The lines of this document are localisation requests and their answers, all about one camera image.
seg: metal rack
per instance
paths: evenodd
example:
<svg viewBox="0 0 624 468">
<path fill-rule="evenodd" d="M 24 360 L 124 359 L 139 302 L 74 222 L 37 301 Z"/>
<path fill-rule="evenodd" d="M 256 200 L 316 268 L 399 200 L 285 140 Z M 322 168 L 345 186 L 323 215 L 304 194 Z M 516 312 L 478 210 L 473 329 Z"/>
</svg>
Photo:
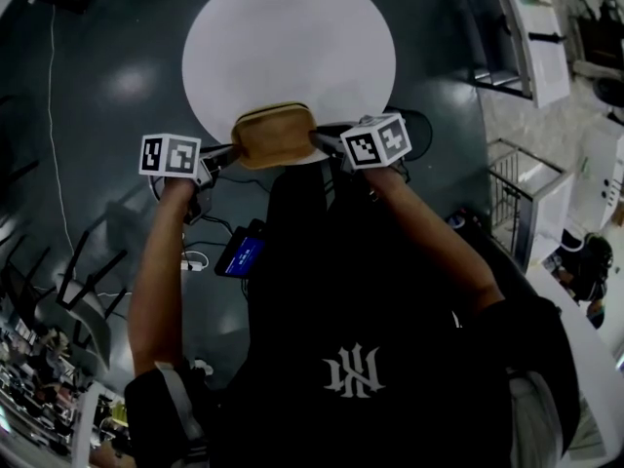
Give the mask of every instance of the metal rack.
<svg viewBox="0 0 624 468">
<path fill-rule="evenodd" d="M 492 236 L 526 271 L 559 246 L 573 175 L 502 138 L 487 151 Z"/>
</svg>

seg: white round table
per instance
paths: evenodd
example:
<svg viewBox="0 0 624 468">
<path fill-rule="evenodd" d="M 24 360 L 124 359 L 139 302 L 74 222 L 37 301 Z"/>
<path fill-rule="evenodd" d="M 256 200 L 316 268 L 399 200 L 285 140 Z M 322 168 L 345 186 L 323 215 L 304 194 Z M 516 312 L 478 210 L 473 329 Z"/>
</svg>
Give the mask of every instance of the white round table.
<svg viewBox="0 0 624 468">
<path fill-rule="evenodd" d="M 318 125 L 379 114 L 395 69 L 392 35 L 371 0 L 210 0 L 182 59 L 193 112 L 221 143 L 242 114 L 268 104 L 303 102 Z"/>
</svg>

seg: tan bag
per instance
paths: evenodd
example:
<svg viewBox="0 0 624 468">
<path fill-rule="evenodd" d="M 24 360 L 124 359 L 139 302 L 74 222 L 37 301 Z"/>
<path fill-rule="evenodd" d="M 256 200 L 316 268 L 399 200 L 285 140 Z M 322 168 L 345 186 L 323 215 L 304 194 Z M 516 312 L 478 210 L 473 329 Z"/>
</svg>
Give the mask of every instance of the tan bag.
<svg viewBox="0 0 624 468">
<path fill-rule="evenodd" d="M 232 130 L 232 141 L 241 147 L 241 165 L 259 170 L 310 156 L 315 150 L 309 137 L 313 130 L 316 122 L 305 104 L 284 102 L 241 116 Z"/>
</svg>

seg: power strip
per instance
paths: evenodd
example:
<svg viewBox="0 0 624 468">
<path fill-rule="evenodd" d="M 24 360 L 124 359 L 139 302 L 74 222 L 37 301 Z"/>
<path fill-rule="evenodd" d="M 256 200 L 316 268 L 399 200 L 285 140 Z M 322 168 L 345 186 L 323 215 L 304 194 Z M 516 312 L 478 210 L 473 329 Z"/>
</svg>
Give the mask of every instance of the power strip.
<svg viewBox="0 0 624 468">
<path fill-rule="evenodd" d="M 183 260 L 180 265 L 179 268 L 180 270 L 190 270 L 191 272 L 201 272 L 202 270 L 204 270 L 208 265 L 204 265 L 201 261 L 186 261 Z"/>
</svg>

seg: hand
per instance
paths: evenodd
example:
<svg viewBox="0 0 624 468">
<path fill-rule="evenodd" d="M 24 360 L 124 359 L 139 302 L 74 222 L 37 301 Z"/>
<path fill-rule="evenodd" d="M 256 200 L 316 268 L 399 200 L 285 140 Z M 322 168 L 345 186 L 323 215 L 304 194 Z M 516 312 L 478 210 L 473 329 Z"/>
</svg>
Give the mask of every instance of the hand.
<svg viewBox="0 0 624 468">
<path fill-rule="evenodd" d="M 379 196 L 387 196 L 396 189 L 406 186 L 403 177 L 392 168 L 371 168 L 364 170 L 372 190 Z"/>
<path fill-rule="evenodd" d="M 160 202 L 167 206 L 186 207 L 195 194 L 195 183 L 190 178 L 167 178 Z"/>
</svg>

